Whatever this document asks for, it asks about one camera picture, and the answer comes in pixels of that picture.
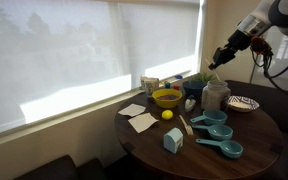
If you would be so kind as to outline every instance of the wall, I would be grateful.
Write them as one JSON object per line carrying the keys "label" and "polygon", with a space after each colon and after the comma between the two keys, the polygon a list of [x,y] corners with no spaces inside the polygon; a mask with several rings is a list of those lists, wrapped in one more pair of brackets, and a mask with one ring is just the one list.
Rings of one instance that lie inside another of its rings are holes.
{"label": "wall", "polygon": [[[259,1],[209,0],[203,46],[204,59],[212,60],[217,47],[223,47],[236,24]],[[222,80],[249,81],[253,68],[249,50],[217,69]],[[125,155],[114,131],[114,116],[123,101],[69,121],[0,145],[0,179],[12,179],[61,155],[69,154],[77,165],[98,157],[107,166]]]}

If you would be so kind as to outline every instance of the glass jar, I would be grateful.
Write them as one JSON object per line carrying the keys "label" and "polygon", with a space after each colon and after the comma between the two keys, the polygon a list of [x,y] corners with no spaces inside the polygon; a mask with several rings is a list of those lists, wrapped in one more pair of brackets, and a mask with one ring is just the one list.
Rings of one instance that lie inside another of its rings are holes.
{"label": "glass jar", "polygon": [[224,81],[209,81],[207,86],[203,88],[201,108],[218,109],[226,111],[228,107],[228,99],[230,98],[231,90],[227,87]]}

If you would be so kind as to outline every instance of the round wooden table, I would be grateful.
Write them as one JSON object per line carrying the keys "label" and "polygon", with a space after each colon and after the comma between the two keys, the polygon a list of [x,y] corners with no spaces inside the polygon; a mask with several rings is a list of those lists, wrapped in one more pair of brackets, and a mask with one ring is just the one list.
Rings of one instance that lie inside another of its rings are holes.
{"label": "round wooden table", "polygon": [[[146,107],[159,120],[147,130],[137,133],[128,122],[130,116],[116,114],[115,129],[123,148],[135,159],[153,170],[169,177],[180,179],[250,179],[260,176],[279,158],[283,147],[283,137],[278,126],[261,109],[242,113],[226,111],[226,125],[233,130],[232,140],[243,146],[243,154],[238,159],[230,159],[222,154],[219,147],[197,144],[197,138],[211,139],[206,130],[194,129],[194,136],[188,136],[179,115],[187,124],[190,119],[202,114],[199,102],[196,107],[185,112],[184,101],[171,110],[171,120],[163,120],[161,113],[165,110],[158,107],[153,99],[140,93],[127,100],[121,107],[124,109],[134,103]],[[195,124],[204,125],[203,121]],[[174,127],[183,133],[183,147],[176,153],[163,146],[163,136]]]}

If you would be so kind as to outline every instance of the measuring cup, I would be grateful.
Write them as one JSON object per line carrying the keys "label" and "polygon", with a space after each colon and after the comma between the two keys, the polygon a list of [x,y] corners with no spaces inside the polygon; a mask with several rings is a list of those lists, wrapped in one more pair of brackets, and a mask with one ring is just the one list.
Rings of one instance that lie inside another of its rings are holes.
{"label": "measuring cup", "polygon": [[227,115],[225,112],[217,109],[209,109],[203,111],[203,115],[191,119],[191,122],[195,123],[204,120],[205,124],[209,126],[214,124],[225,124],[226,119]]}
{"label": "measuring cup", "polygon": [[225,156],[233,159],[240,157],[243,153],[242,145],[232,140],[213,141],[206,139],[196,139],[196,142],[199,144],[219,146]]}
{"label": "measuring cup", "polygon": [[233,136],[233,129],[222,124],[212,126],[192,125],[195,129],[207,129],[210,136],[215,140],[228,140]]}

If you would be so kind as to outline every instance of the light blue carton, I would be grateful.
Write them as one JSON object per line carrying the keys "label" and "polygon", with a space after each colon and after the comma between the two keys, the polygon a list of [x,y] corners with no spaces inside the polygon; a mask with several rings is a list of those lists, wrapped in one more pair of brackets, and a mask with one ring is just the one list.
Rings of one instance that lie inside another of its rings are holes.
{"label": "light blue carton", "polygon": [[171,129],[164,135],[164,148],[176,154],[183,146],[183,134],[178,128]]}

